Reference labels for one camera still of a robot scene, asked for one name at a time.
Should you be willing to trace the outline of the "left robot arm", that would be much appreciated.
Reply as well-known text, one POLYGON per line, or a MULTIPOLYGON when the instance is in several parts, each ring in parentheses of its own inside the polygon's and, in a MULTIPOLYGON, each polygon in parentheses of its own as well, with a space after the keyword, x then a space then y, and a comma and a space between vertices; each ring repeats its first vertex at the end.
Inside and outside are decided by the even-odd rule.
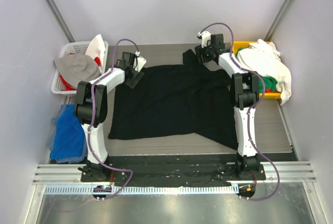
POLYGON ((87 143, 86 165, 82 182, 104 182, 112 173, 104 139, 104 121, 108 114, 108 94, 120 84, 134 88, 144 73, 146 59, 135 53, 123 52, 104 74, 89 82, 79 82, 74 103, 74 114, 81 124, 87 143))

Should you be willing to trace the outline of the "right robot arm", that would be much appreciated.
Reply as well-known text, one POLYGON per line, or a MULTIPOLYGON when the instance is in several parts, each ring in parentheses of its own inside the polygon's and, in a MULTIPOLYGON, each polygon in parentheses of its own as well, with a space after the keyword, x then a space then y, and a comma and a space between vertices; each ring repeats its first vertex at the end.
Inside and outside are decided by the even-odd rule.
POLYGON ((200 64, 216 61, 231 78, 230 100, 238 127, 238 150, 235 174, 239 179, 251 178, 260 171, 255 141, 255 108, 260 101, 259 78, 241 65, 231 50, 225 48, 223 34, 198 33, 201 44, 195 47, 200 64))

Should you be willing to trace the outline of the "black t shirt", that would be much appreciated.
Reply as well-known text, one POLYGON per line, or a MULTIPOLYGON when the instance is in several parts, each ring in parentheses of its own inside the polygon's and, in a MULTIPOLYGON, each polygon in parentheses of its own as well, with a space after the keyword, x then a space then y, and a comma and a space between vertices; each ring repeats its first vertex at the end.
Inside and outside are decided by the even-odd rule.
POLYGON ((204 65, 158 65, 144 68, 134 88, 116 87, 108 137, 131 140, 199 134, 237 150, 231 79, 223 69, 204 65))

